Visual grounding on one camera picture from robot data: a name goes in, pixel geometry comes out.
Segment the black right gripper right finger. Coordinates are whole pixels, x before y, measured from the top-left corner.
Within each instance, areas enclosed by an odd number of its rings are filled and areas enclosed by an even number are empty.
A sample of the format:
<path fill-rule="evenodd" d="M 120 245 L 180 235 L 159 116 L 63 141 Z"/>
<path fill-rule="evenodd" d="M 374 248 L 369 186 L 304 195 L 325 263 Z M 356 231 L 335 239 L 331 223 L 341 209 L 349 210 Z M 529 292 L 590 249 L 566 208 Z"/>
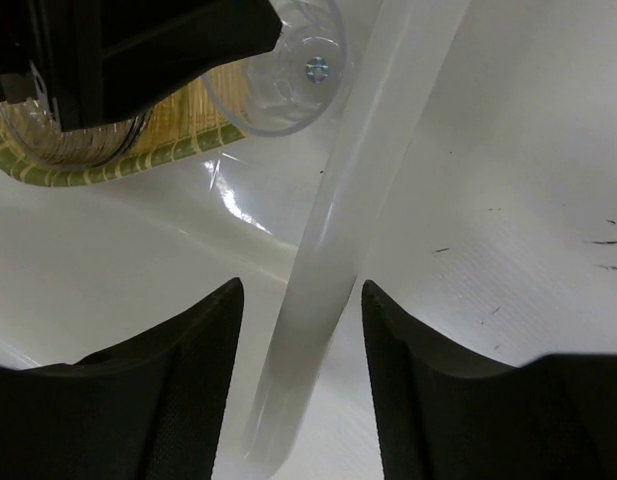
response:
<path fill-rule="evenodd" d="M 513 367 L 406 312 L 376 283 L 362 323 L 388 479 L 617 479 L 617 354 Z"/>

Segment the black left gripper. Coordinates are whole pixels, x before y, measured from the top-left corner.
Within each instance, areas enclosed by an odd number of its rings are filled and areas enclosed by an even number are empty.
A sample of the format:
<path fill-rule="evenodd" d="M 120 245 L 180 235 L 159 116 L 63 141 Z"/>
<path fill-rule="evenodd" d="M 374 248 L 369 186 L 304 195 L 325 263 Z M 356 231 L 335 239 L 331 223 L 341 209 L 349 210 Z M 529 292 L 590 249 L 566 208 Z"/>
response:
<path fill-rule="evenodd" d="M 0 103 L 63 131 L 129 120 L 280 33 L 268 1 L 0 1 Z"/>

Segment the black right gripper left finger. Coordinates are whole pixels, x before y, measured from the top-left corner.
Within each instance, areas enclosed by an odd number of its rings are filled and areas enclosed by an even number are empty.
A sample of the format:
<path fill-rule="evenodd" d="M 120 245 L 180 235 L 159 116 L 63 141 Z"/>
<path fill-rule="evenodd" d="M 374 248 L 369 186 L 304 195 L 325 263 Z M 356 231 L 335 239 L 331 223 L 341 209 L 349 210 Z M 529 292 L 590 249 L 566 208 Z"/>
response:
<path fill-rule="evenodd" d="M 243 318 L 232 279 L 74 364 L 0 366 L 0 479 L 208 479 Z"/>

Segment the clear glass plate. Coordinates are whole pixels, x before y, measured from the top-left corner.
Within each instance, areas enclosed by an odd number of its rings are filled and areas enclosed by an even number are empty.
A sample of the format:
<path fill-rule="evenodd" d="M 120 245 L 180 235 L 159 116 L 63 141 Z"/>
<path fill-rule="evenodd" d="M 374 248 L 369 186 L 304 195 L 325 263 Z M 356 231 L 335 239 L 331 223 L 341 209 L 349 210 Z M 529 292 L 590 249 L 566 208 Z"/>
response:
<path fill-rule="evenodd" d="M 37 100 L 0 103 L 6 133 L 33 163 L 58 170 L 104 166 L 127 153 L 138 141 L 150 111 L 120 122 L 63 132 Z"/>

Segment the woven bamboo tray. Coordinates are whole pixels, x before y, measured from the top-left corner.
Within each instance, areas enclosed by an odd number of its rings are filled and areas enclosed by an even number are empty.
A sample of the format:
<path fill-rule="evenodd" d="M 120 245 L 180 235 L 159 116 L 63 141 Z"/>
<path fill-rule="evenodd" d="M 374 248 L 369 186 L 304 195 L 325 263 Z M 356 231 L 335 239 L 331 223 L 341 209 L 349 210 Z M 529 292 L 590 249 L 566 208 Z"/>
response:
<path fill-rule="evenodd" d="M 149 109 L 151 117 L 138 141 L 116 160 L 100 167 L 58 170 L 30 160 L 0 121 L 0 170 L 37 187 L 79 187 L 111 182 L 205 153 L 245 138 L 210 99 L 201 79 L 182 87 Z"/>

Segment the white plastic bin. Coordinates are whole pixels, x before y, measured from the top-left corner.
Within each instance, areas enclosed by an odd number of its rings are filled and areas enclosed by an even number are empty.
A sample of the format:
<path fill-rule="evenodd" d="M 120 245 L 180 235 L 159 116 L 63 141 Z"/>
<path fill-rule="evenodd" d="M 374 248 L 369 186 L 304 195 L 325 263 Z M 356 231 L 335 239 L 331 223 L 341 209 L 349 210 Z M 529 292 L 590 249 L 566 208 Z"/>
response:
<path fill-rule="evenodd" d="M 186 311 L 232 279 L 243 318 L 212 475 L 267 479 L 299 433 L 370 228 L 467 10 L 382 4 L 283 295 L 260 249 L 225 234 L 208 254 L 166 210 L 193 215 L 200 174 L 125 204 L 118 186 L 35 189 L 0 170 L 0 366 L 74 364 Z"/>

